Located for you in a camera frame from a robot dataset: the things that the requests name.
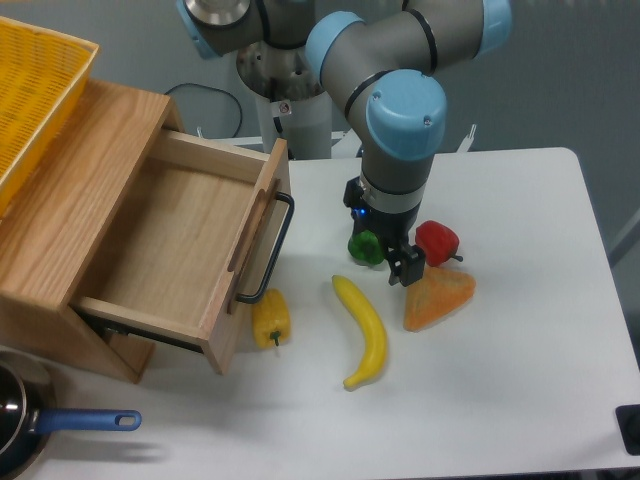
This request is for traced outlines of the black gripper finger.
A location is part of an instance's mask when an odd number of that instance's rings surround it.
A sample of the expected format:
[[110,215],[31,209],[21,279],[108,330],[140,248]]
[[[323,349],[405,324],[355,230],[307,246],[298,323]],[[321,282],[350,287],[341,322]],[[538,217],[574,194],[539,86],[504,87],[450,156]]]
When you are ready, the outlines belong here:
[[417,245],[402,243],[398,248],[388,251],[387,261],[390,267],[389,284],[403,287],[422,279],[426,264],[423,250]]

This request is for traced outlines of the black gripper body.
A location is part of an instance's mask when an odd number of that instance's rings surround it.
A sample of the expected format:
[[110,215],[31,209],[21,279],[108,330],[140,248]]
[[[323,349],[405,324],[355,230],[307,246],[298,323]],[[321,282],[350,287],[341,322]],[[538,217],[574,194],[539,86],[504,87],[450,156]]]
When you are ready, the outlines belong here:
[[408,232],[413,226],[420,202],[410,209],[400,212],[387,212],[374,206],[374,200],[366,199],[368,189],[359,177],[349,180],[345,187],[343,202],[350,210],[354,222],[352,234],[369,230],[378,238],[385,260],[388,251],[398,248],[402,243],[409,243]]

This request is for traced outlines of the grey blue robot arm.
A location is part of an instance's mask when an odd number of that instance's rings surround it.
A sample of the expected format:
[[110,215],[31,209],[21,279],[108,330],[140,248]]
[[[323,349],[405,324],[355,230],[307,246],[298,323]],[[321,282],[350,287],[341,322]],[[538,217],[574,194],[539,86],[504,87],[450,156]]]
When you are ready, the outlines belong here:
[[421,279],[410,243],[433,158],[446,129],[438,70],[485,55],[511,32],[507,1],[406,1],[375,23],[312,1],[180,1],[177,11],[204,58],[234,53],[239,77],[284,137],[306,101],[330,98],[361,140],[360,175],[345,188],[354,232],[379,241],[391,284]]

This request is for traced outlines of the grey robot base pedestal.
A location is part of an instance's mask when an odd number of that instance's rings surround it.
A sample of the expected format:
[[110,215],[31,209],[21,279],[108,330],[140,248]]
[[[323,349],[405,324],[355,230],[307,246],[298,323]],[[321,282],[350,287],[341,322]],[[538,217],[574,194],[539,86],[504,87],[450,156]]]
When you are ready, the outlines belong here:
[[303,48],[277,49],[256,42],[237,52],[236,70],[254,97],[264,151],[283,139],[291,159],[331,156],[332,100]]

